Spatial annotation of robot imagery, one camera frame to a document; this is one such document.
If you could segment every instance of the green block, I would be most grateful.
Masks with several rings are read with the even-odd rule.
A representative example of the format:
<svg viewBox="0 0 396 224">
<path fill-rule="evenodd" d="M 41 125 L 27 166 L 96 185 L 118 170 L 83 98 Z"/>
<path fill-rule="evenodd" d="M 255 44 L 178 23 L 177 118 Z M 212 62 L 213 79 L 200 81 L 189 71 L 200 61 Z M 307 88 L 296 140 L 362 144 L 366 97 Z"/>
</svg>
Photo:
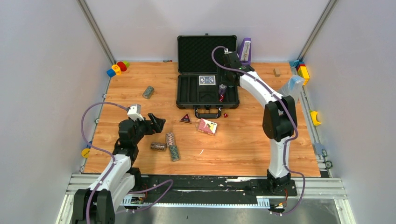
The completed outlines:
<svg viewBox="0 0 396 224">
<path fill-rule="evenodd" d="M 129 68 L 129 62 L 123 61 L 123 63 L 125 64 L 125 66 L 126 66 L 127 68 Z"/>
</svg>

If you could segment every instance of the dark red triangle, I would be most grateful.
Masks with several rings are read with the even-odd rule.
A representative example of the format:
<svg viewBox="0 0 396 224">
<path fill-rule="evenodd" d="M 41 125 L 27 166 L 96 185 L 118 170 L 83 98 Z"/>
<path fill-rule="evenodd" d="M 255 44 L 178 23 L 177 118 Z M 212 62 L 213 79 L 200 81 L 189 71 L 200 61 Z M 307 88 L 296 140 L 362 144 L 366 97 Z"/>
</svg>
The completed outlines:
<svg viewBox="0 0 396 224">
<path fill-rule="evenodd" d="M 189 123 L 189 124 L 191 124 L 191 119 L 190 119 L 190 116 L 188 115 L 188 113 L 187 113 L 186 115 L 184 115 L 184 117 L 181 118 L 180 121 L 181 121 L 181 122 L 184 122 L 184 123 Z"/>
</svg>

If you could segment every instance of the wooden table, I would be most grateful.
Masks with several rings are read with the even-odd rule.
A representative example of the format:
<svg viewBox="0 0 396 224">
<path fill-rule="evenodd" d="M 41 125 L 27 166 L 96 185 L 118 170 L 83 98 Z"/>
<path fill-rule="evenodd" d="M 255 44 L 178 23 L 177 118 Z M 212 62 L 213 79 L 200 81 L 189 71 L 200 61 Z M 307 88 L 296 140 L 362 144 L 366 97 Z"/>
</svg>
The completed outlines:
<svg viewBox="0 0 396 224">
<path fill-rule="evenodd" d="M 291 77 L 287 63 L 254 63 L 252 66 L 275 90 Z M 274 68 L 280 69 L 280 77 L 274 76 Z M 166 119 L 162 133 L 145 136 L 140 141 L 139 155 L 133 166 L 140 168 L 142 174 L 265 176 L 270 160 L 269 139 L 262 129 L 264 109 L 256 99 L 239 87 L 240 106 L 224 109 L 228 118 L 213 120 L 219 124 L 216 136 L 206 135 L 196 130 L 193 110 L 176 107 L 177 76 L 177 63 L 131 63 L 126 72 L 111 80 L 106 101 L 125 107 L 140 104 L 141 114 L 146 118 L 151 112 Z M 155 88 L 149 100 L 141 96 L 148 85 Z M 298 103 L 296 108 L 299 137 L 290 146 L 290 168 L 306 176 L 320 176 L 301 105 Z M 193 124 L 179 121 L 187 112 Z M 125 111 L 104 105 L 93 145 L 112 152 L 118 138 L 118 124 L 124 119 L 127 119 Z M 175 134 L 179 161 L 170 161 L 168 149 L 166 152 L 150 149 L 153 141 L 165 142 L 167 132 Z M 91 150 L 85 173 L 100 173 L 109 161 L 109 155 Z"/>
</svg>

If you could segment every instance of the black tray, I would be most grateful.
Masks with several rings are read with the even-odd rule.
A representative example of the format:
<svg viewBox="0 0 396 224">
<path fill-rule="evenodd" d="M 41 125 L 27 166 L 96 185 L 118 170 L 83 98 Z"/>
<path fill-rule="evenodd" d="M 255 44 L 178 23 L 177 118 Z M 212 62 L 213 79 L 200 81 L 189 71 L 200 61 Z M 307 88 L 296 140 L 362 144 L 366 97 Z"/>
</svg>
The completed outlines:
<svg viewBox="0 0 396 224">
<path fill-rule="evenodd" d="M 219 100 L 219 85 L 223 70 L 212 61 L 212 50 L 224 46 L 235 51 L 237 38 L 229 36 L 179 36 L 178 42 L 178 76 L 176 105 L 180 109 L 195 109 L 197 118 L 218 118 L 221 109 L 234 109 L 239 106 L 237 86 L 227 87 L 223 102 Z M 215 52 L 215 58 L 221 62 L 223 49 Z M 199 76 L 214 75 L 216 85 L 199 85 Z M 216 113 L 199 113 L 198 109 L 217 109 Z"/>
</svg>

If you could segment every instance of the white wall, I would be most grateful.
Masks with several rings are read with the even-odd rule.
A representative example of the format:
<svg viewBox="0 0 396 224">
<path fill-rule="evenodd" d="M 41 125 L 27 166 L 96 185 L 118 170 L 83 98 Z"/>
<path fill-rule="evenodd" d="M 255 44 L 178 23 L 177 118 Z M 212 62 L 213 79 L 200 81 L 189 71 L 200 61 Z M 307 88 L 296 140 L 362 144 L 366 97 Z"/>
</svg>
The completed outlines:
<svg viewBox="0 0 396 224">
<path fill-rule="evenodd" d="M 318 131 L 359 224 L 396 219 L 395 9 L 340 0 L 305 59 Z"/>
<path fill-rule="evenodd" d="M 252 38 L 252 60 L 296 59 L 328 0 L 86 0 L 117 60 L 177 60 L 179 35 Z"/>
<path fill-rule="evenodd" d="M 110 64 L 75 0 L 0 1 L 0 14 L 0 223 L 54 223 Z"/>
</svg>

